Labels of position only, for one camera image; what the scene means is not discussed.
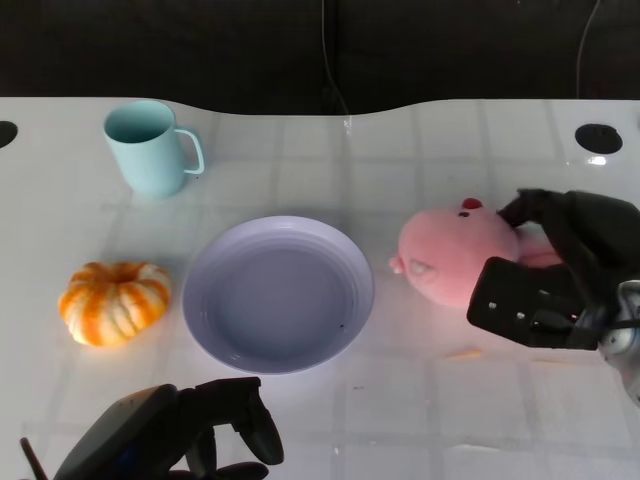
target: white table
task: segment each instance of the white table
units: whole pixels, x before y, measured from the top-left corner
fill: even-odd
[[[209,164],[177,196],[132,196],[102,138],[124,99],[0,99],[18,124],[0,150],[3,478],[30,477],[27,435],[53,475],[113,401],[155,384],[242,375],[190,338],[179,296],[124,348],[75,344],[56,302],[90,260],[149,260],[179,285],[193,255],[239,222],[275,213],[349,234],[376,276],[372,317],[320,367],[263,378],[286,461],[273,480],[631,479],[640,410],[597,353],[527,350],[428,303],[386,262],[416,210],[477,197],[499,207],[522,186],[582,188],[640,204],[640,103],[433,102],[353,118],[245,117],[171,104]],[[573,139],[609,123],[606,165]],[[460,358],[469,349],[477,358]],[[249,459],[222,429],[219,464]]]

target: mug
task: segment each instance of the mug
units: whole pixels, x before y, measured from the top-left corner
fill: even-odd
[[[193,140],[198,168],[185,168],[178,133]],[[173,110],[164,103],[139,100],[113,110],[104,122],[104,134],[122,176],[143,195],[168,197],[182,188],[186,173],[198,175],[204,171],[197,133],[178,127]]]

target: small crumb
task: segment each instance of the small crumb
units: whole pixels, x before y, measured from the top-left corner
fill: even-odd
[[[469,350],[465,350],[464,352],[454,353],[453,355],[449,355],[445,357],[445,360],[469,360],[472,358],[478,358],[484,355],[484,352],[477,348],[470,348]]]
[[[454,446],[453,448],[463,449],[463,450],[475,450],[477,452],[499,452],[500,449],[496,447],[487,447],[486,445],[474,445],[471,443],[461,443],[459,445]]]

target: orange striped pumpkin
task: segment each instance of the orange striped pumpkin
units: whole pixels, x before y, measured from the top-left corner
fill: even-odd
[[[167,272],[150,263],[87,263],[58,308],[73,338],[85,345],[125,343],[158,320],[171,299]]]

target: plush toy eye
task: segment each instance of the plush toy eye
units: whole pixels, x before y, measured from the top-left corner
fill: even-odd
[[[417,260],[411,260],[411,271],[416,275],[422,275],[430,270],[433,270],[433,267],[418,262]]]

